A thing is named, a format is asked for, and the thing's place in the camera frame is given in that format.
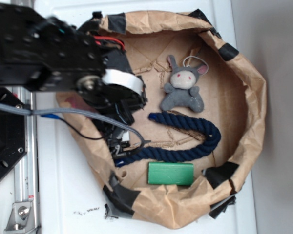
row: green rectangular object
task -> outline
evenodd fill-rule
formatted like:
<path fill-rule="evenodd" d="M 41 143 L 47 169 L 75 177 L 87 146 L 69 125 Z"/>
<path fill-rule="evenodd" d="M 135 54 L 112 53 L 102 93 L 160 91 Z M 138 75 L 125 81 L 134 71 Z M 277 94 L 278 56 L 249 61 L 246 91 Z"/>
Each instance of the green rectangular object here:
<path fill-rule="evenodd" d="M 193 164 L 174 162 L 150 162 L 148 164 L 149 184 L 191 185 Z"/>

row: stuffed bunny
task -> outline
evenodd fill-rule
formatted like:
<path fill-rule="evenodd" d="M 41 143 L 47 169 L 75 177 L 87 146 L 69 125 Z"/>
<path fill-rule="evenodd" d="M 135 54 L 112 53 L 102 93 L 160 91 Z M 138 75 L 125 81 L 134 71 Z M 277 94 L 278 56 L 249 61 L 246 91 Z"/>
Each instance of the stuffed bunny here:
<path fill-rule="evenodd" d="M 169 55 L 167 59 L 172 72 L 170 83 L 164 85 L 164 91 L 167 95 L 163 99 L 160 108 L 163 111 L 168 111 L 175 106 L 185 106 L 194 112 L 202 112 L 204 103 L 199 94 L 199 87 L 194 85 L 199 76 L 206 72 L 207 66 L 200 65 L 196 68 L 178 67 L 173 55 Z"/>

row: paper bag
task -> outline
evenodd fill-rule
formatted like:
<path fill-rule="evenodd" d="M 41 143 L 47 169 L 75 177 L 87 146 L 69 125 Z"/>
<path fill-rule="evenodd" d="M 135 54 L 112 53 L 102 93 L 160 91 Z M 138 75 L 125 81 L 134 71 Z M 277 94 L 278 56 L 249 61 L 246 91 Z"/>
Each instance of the paper bag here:
<path fill-rule="evenodd" d="M 190 162 L 194 164 L 194 183 L 180 187 L 147 184 L 147 167 L 152 160 L 116 168 L 103 139 L 92 141 L 72 132 L 104 191 L 108 214 L 171 229 L 181 228 L 209 212 L 216 217 L 234 202 L 234 194 L 241 190 L 262 150 L 266 114 L 264 79 L 239 51 L 221 39 L 199 10 L 190 15 L 138 11 L 94 20 L 99 23 L 100 34 L 125 43 L 132 70 L 146 83 L 148 103 L 133 114 L 132 127 L 151 140 L 149 146 L 190 149 L 204 140 L 147 119 L 149 113 L 161 111 L 163 85 L 169 82 L 171 72 L 167 61 L 170 54 L 179 66 L 189 55 L 199 56 L 209 65 L 208 73 L 196 84 L 205 104 L 203 112 L 195 113 L 186 107 L 173 110 L 205 118 L 222 134 L 212 154 Z M 188 62 L 192 66 L 196 61 Z M 76 101 L 82 102 L 75 93 L 58 93 L 57 100 L 61 107 L 76 107 Z M 75 114 L 64 117 L 84 135 L 101 136 L 90 119 Z M 130 143 L 135 145 L 139 140 L 131 136 Z"/>

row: bunny ear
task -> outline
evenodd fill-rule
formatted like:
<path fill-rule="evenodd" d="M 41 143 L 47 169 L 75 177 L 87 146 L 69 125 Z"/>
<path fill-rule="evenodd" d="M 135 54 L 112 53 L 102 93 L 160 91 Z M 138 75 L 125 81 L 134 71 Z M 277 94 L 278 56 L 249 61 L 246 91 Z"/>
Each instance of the bunny ear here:
<path fill-rule="evenodd" d="M 167 60 L 172 69 L 176 69 L 178 67 L 174 55 L 168 55 Z"/>
<path fill-rule="evenodd" d="M 200 66 L 198 66 L 196 68 L 197 72 L 200 74 L 200 76 L 205 75 L 208 71 L 208 67 L 206 66 L 206 64 L 201 64 Z"/>

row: navy rope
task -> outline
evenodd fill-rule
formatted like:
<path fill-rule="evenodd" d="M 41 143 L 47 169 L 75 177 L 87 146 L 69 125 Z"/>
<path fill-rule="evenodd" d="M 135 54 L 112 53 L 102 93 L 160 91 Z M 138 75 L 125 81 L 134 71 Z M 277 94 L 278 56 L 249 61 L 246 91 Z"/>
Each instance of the navy rope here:
<path fill-rule="evenodd" d="M 203 118 L 191 118 L 167 112 L 151 113 L 148 118 L 164 125 L 199 131 L 206 136 L 206 140 L 203 144 L 197 145 L 189 150 L 172 151 L 162 148 L 146 147 L 135 155 L 115 160 L 115 166 L 122 167 L 135 161 L 149 158 L 165 162 L 192 161 L 211 154 L 221 139 L 218 128 Z"/>

